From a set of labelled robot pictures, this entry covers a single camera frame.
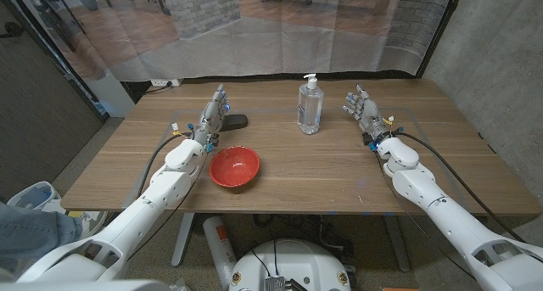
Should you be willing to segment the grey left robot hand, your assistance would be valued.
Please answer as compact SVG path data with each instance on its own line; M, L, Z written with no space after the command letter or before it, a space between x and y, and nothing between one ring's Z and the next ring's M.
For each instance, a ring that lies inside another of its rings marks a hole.
M199 123L194 129L193 140L202 146L207 145L211 137L221 129L222 122L228 110L227 93L224 90L224 85L220 84L202 111Z

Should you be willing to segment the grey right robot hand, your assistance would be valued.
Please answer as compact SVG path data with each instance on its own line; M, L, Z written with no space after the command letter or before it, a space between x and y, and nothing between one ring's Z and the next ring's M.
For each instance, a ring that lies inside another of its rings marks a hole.
M347 93L343 110L358 123L364 144L377 146L390 137L392 122L383 118L378 106L361 84L355 87L356 92Z

